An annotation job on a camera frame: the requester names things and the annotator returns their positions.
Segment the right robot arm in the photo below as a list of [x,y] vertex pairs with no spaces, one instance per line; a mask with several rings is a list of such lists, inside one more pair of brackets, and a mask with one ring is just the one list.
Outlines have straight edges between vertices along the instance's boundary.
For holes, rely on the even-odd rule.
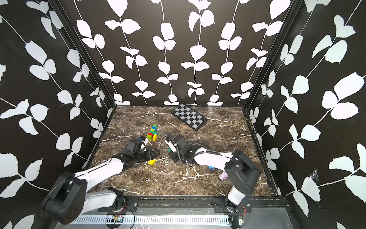
[[176,162],[193,167],[209,166],[228,175],[232,188],[226,196],[226,206],[236,208],[242,200],[252,195],[261,176],[261,169],[240,149],[233,153],[221,153],[188,144],[184,137],[172,137],[166,133],[165,143],[170,148],[170,157]]

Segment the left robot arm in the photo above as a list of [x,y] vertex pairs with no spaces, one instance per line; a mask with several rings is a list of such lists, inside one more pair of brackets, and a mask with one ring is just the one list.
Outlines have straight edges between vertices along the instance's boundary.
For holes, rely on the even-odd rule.
[[132,152],[124,149],[106,162],[91,169],[61,174],[38,208],[42,220],[56,220],[63,225],[73,222],[79,215],[101,208],[120,213],[126,208],[124,193],[116,188],[91,193],[90,190],[104,180],[120,174],[136,163],[156,159],[160,151],[147,148]]

